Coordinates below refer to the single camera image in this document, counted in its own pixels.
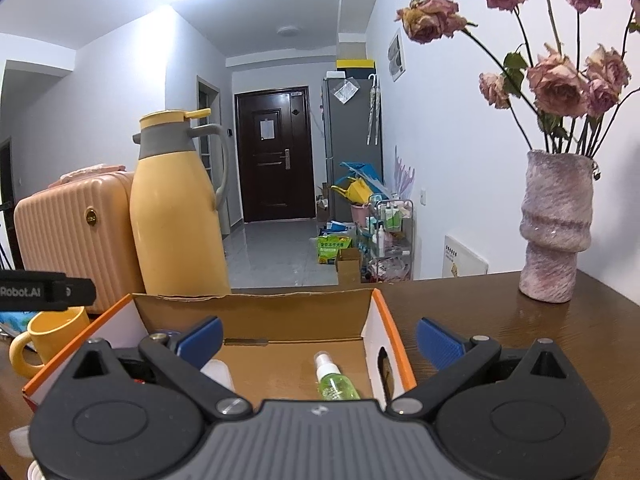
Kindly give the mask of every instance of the brown tabletop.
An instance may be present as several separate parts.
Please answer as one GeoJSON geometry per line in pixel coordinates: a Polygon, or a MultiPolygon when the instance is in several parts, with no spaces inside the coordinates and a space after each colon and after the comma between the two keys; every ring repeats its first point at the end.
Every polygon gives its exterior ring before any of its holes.
{"type": "MultiPolygon", "coordinates": [[[[335,290],[315,287],[303,290],[335,290]]],[[[430,316],[464,336],[487,334],[507,347],[528,347],[538,337],[554,339],[609,418],[609,452],[598,480],[640,478],[640,307],[585,274],[570,303],[551,306],[518,293],[518,273],[381,285],[416,378],[432,370],[420,356],[415,327],[430,316]]],[[[263,289],[260,293],[299,292],[263,289]]],[[[30,420],[18,378],[0,344],[0,464],[14,480],[29,461],[8,447],[7,433],[30,420]]]]}

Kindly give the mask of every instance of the vase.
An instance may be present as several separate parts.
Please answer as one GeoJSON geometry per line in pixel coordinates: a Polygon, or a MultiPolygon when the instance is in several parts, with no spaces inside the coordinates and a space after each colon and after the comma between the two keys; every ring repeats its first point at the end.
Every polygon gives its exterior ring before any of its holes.
{"type": "Polygon", "coordinates": [[[583,155],[529,152],[520,234],[529,243],[520,291],[564,303],[574,293],[578,254],[591,245],[593,161],[583,155]]]}

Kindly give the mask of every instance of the gray refrigerator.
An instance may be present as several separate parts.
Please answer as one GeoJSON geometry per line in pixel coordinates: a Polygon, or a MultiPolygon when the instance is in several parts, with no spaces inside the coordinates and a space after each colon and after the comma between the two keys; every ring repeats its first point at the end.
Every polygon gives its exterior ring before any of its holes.
{"type": "MultiPolygon", "coordinates": [[[[382,173],[382,134],[375,144],[374,134],[367,146],[369,129],[369,102],[373,81],[357,79],[360,89],[342,104],[334,95],[341,79],[325,79],[322,86],[324,107],[324,143],[326,147],[326,177],[329,187],[347,175],[341,162],[368,162],[384,182],[382,173]]],[[[351,222],[351,207],[346,199],[329,190],[329,215],[331,220],[351,222]]]]}

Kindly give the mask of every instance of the pink suitcase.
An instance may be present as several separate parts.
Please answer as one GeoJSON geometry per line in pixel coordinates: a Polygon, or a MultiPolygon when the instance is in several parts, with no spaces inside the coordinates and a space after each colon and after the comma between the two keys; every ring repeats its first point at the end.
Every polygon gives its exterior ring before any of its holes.
{"type": "Polygon", "coordinates": [[[15,229],[26,269],[94,280],[97,299],[87,310],[99,314],[145,291],[129,219],[133,173],[79,178],[20,200],[15,229]]]}

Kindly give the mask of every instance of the yellow mug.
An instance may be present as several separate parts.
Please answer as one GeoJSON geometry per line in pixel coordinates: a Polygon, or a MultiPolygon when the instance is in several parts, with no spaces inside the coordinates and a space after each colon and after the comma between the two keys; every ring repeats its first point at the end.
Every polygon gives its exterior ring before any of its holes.
{"type": "Polygon", "coordinates": [[[51,361],[73,338],[89,326],[89,317],[84,306],[72,306],[64,312],[40,312],[11,342],[9,361],[16,373],[31,379],[51,361]],[[30,365],[24,360],[22,350],[30,342],[42,359],[41,365],[30,365]]]}

